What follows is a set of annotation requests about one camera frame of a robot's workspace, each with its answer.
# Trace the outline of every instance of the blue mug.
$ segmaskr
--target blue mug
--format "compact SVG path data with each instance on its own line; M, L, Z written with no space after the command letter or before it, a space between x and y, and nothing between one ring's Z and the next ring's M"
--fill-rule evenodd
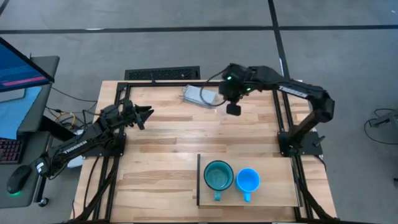
M250 202L250 193L260 186L260 176L254 169L244 168L238 172L235 183L236 188L243 192L243 200Z
M214 190L214 200L221 200L221 191L231 186L234 172L231 166L224 161L210 162L204 171L203 177L209 188Z

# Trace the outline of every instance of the green mug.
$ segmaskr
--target green mug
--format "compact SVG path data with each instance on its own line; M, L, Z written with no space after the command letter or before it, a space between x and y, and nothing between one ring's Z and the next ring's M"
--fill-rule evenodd
M234 172L231 166L224 161L210 162L203 174L209 188L214 190L214 200L221 200L221 191L231 186L234 180Z

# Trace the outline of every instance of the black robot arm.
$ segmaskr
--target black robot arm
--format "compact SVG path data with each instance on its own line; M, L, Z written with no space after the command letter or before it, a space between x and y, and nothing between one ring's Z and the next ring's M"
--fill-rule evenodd
M133 105L130 100L123 101L123 110L119 112L116 105L109 105L101 110L98 119L89 125L84 132L52 147L35 162L37 172L42 177L55 177L72 159L96 149L112 156L118 148L118 135L114 131L123 126L134 126L144 129L144 123L154 112L150 106Z
M224 100L230 102L227 113L235 116L241 114L241 108L237 105L239 100L254 90L279 90L311 103L313 111L300 124L293 125L288 133L279 133L281 153L284 156L299 153L298 149L302 148L305 135L318 123L333 119L335 101L326 90L320 86L284 78L270 67L246 68L232 63L223 70L222 78L218 91Z

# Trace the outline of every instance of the green led light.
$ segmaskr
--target green led light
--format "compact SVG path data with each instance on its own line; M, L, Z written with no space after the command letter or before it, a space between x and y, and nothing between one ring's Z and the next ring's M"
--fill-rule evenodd
M10 195L13 196L13 197L16 197L16 196L19 196L20 194L21 194L21 192L19 191L19 192L17 192L17 193L10 194Z

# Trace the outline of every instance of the floor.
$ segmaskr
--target floor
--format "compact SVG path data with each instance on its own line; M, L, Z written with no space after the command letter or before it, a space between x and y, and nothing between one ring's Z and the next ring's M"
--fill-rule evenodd
M2 1L6 7L0 15L0 36L26 55L59 55L54 87L76 97L96 99L101 82L122 80L125 69L199 65L205 79L235 62L267 65L282 72L274 31L266 28L272 26L272 19L264 0L0 0L0 4ZM375 109L397 108L398 29L361 27L398 24L398 2L277 0L274 4L280 26L356 29L281 28L282 60L286 59L290 77L322 86L336 101L335 118L317 129L326 136L322 147L338 216L349 221L398 223L398 189L392 181L398 177L398 147L373 142L363 130L365 121L375 117ZM200 32L135 29L202 26L235 28ZM260 30L238 29L244 26ZM109 32L89 33L87 29ZM66 111L91 106L55 91L47 105ZM397 130L385 125L369 128L369 134L394 142ZM48 206L0 210L0 223L67 220L79 175L79 168L64 171L46 186L45 195L51 199Z

